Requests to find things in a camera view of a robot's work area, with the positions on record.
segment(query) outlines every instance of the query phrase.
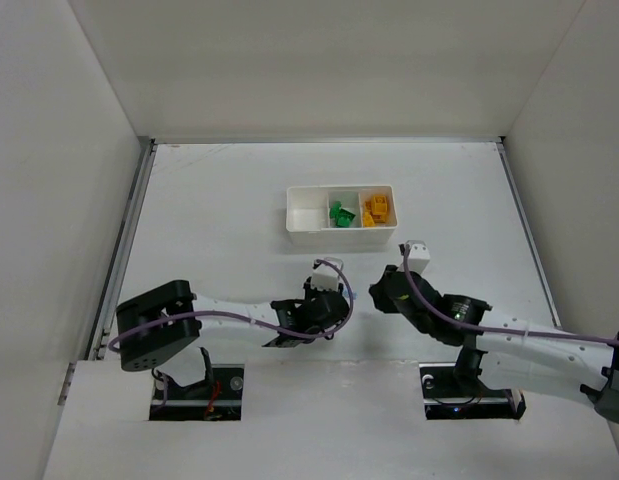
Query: green object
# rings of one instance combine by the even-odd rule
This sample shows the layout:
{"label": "green object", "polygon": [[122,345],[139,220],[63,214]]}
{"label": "green object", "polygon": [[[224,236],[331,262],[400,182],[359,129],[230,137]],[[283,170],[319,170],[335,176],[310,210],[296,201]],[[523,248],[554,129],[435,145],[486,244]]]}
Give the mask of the green object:
{"label": "green object", "polygon": [[338,218],[338,214],[340,213],[340,208],[342,207],[341,202],[333,202],[333,205],[329,209],[329,218]]}
{"label": "green object", "polygon": [[336,218],[336,227],[347,228],[351,225],[351,222],[356,217],[354,213],[351,213],[344,208],[341,208]]}

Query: yellow object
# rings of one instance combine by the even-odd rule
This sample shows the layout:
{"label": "yellow object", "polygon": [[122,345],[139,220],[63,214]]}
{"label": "yellow object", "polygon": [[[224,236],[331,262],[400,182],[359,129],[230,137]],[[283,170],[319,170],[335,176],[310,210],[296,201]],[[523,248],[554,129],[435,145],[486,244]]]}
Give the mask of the yellow object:
{"label": "yellow object", "polygon": [[371,213],[365,210],[365,213],[362,215],[362,226],[363,227],[375,227],[376,222],[373,221],[373,217]]}
{"label": "yellow object", "polygon": [[374,195],[371,198],[371,215],[378,223],[387,223],[389,204],[385,195]]}

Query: divided container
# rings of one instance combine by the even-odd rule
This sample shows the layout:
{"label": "divided container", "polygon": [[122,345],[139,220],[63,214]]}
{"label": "divided container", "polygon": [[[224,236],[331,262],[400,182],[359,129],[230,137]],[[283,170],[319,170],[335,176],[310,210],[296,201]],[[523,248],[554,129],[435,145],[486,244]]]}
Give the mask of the divided container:
{"label": "divided container", "polygon": [[[375,227],[363,227],[364,202],[373,195],[387,198],[387,222]],[[354,213],[351,225],[335,226],[329,210],[335,202]],[[289,187],[287,189],[287,231],[294,245],[381,245],[398,226],[398,217],[390,185],[334,185]]]}

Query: white box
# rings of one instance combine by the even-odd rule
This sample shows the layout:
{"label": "white box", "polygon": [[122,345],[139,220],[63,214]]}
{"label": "white box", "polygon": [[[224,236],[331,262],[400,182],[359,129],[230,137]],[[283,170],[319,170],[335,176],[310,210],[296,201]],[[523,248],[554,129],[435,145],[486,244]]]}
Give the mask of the white box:
{"label": "white box", "polygon": [[[364,202],[373,195],[387,198],[387,222],[375,227],[363,227]],[[351,226],[336,227],[329,210],[339,201],[354,217]],[[396,227],[398,216],[390,185],[331,185],[289,187],[287,189],[287,231],[294,245],[382,245],[387,243]]]}

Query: white wall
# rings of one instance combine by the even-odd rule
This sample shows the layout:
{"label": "white wall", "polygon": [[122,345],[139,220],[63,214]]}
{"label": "white wall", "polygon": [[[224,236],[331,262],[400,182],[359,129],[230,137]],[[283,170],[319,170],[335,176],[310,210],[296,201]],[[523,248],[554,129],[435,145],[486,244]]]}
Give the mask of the white wall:
{"label": "white wall", "polygon": [[563,324],[615,335],[619,0],[586,2],[506,147]]}
{"label": "white wall", "polygon": [[70,0],[136,132],[504,135],[583,0]]}
{"label": "white wall", "polygon": [[0,1],[0,479],[42,474],[138,154],[66,0]]}

